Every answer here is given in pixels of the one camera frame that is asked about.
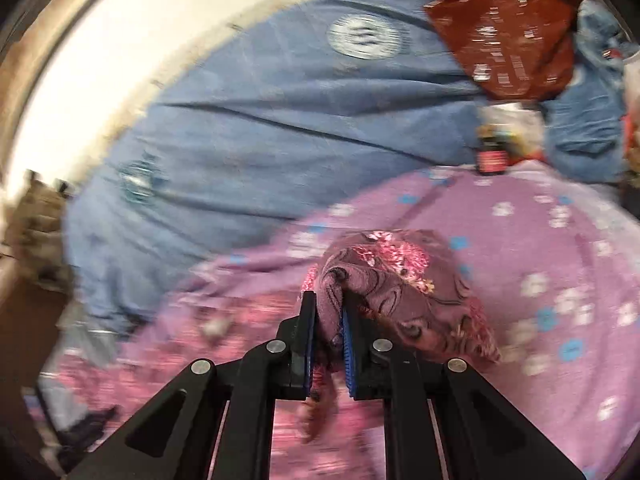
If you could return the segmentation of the blue plaid bed cover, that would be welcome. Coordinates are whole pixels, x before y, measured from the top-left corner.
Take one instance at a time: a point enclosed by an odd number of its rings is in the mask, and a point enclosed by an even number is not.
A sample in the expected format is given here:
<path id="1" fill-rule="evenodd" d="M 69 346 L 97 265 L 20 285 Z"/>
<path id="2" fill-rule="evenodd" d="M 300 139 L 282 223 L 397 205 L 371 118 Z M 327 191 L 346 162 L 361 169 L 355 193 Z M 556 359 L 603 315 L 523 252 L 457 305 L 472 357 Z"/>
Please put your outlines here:
<path id="1" fill-rule="evenodd" d="M 474 159 L 484 92 L 427 21 L 435 0 L 309 0 L 165 88 L 67 206 L 75 295 L 132 332 L 200 261 L 369 186 Z"/>

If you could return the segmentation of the small dark bottle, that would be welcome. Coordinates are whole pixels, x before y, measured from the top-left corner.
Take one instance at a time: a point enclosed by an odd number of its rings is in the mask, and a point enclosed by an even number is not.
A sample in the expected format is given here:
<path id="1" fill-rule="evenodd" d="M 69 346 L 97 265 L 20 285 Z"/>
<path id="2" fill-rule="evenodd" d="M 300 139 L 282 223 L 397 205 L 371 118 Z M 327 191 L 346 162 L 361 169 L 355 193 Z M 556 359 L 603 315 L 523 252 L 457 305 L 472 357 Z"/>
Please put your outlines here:
<path id="1" fill-rule="evenodd" d="M 478 149 L 476 150 L 476 169 L 483 176 L 504 174 L 509 167 L 509 154 L 506 144 L 490 125 L 477 130 Z"/>

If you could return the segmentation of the red shiny plastic bag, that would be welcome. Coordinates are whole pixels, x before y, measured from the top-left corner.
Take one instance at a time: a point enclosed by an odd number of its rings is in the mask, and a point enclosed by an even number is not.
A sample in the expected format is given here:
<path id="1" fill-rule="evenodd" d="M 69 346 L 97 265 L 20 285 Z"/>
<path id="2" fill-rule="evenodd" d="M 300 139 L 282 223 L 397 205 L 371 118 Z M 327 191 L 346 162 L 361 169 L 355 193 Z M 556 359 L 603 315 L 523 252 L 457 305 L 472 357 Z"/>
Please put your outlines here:
<path id="1" fill-rule="evenodd" d="M 465 73 L 491 99 L 544 101 L 574 72 L 580 0 L 436 0 L 424 12 Z"/>

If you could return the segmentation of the blue denim cloth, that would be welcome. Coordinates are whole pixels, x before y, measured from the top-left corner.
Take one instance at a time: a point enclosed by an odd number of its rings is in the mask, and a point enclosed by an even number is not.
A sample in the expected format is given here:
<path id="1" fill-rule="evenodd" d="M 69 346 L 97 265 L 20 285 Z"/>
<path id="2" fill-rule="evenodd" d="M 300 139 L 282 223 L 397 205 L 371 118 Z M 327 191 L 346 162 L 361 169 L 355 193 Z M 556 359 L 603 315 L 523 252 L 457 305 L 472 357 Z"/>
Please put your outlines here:
<path id="1" fill-rule="evenodd" d="M 639 46 L 593 0 L 579 6 L 573 41 L 573 78 L 559 96 L 541 105 L 544 158 L 570 179 L 614 183 L 625 169 L 624 66 Z"/>

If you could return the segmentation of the mauve pink floral garment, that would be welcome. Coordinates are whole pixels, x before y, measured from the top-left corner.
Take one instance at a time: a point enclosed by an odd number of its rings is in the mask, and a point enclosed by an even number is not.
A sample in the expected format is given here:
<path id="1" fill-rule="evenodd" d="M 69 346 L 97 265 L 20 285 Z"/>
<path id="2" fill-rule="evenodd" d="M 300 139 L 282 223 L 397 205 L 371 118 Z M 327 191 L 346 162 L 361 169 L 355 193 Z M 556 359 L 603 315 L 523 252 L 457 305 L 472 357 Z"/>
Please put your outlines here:
<path id="1" fill-rule="evenodd" d="M 316 295 L 318 315 L 310 396 L 298 412 L 306 442 L 322 433 L 336 403 L 331 374 L 346 347 L 346 306 L 431 361 L 462 358 L 486 367 L 500 359 L 482 303 L 434 231 L 348 233 L 309 270 L 304 287 Z"/>

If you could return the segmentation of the camouflage patterned cloth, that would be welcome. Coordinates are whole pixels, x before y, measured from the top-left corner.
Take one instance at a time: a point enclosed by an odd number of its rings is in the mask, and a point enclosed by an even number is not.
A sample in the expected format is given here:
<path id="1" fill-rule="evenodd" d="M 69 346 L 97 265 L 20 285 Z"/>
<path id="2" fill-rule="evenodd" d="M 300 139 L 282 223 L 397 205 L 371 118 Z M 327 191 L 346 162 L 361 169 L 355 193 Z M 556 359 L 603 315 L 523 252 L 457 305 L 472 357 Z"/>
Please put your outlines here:
<path id="1" fill-rule="evenodd" d="M 26 190 L 9 216 L 4 238 L 22 278 L 62 294 L 68 294 L 73 284 L 63 243 L 66 188 L 63 181 L 51 188 L 28 170 Z"/>

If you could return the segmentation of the purple floral bed sheet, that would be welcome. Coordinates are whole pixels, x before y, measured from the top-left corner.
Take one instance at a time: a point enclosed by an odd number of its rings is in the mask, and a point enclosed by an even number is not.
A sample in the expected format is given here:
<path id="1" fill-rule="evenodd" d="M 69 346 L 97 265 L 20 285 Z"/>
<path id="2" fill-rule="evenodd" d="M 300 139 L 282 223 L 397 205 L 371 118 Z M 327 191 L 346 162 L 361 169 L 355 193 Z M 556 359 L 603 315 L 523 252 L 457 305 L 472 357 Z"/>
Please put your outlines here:
<path id="1" fill-rule="evenodd" d="M 638 222 L 538 162 L 404 174 L 202 262 L 112 362 L 66 334 L 35 409 L 58 431 L 109 408 L 119 426 L 198 356 L 231 361 L 271 337 L 329 247 L 373 230 L 437 233 L 494 331 L 491 383 L 587 478 L 620 471 L 639 431 Z"/>

